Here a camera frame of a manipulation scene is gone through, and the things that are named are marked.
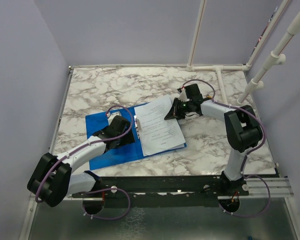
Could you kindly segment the printed white paper sheets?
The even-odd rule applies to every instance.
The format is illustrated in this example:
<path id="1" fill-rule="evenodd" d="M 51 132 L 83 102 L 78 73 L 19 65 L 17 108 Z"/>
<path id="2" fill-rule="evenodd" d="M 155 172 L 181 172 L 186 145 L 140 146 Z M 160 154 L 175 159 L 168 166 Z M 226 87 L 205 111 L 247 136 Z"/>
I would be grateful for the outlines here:
<path id="1" fill-rule="evenodd" d="M 178 121 L 164 119 L 171 107 L 170 96 L 164 95 L 134 108 L 141 124 L 140 142 L 143 156 L 152 156 L 186 146 Z"/>

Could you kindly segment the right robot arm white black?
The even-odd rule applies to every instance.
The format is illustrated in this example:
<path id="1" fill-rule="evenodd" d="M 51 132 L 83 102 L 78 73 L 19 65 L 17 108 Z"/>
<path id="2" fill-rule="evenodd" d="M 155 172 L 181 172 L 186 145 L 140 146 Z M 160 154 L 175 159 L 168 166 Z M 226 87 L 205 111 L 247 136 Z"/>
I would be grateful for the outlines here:
<path id="1" fill-rule="evenodd" d="M 263 131 L 251 106 L 231 108 L 217 103 L 212 96 L 203 97 L 196 83 L 183 85 L 178 89 L 179 97 L 174 98 L 165 120 L 185 119 L 187 114 L 210 117 L 225 124 L 227 141 L 231 147 L 225 170 L 221 173 L 219 189 L 230 196 L 238 189 L 243 179 L 247 153 L 263 139 Z"/>

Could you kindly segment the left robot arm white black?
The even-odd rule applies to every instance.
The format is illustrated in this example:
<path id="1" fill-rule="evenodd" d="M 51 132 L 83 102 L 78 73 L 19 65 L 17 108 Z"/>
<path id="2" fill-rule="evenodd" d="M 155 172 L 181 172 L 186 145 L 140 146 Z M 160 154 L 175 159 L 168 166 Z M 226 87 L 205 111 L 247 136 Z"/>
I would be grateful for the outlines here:
<path id="1" fill-rule="evenodd" d="M 66 196 L 75 193 L 84 192 L 91 198 L 96 197 L 101 186 L 95 174 L 89 171 L 77 176 L 72 174 L 93 158 L 133 141 L 132 124 L 126 118 L 116 115 L 109 125 L 94 132 L 77 147 L 58 155 L 45 153 L 35 167 L 27 189 L 38 202 L 44 202 L 50 207 L 57 206 Z"/>

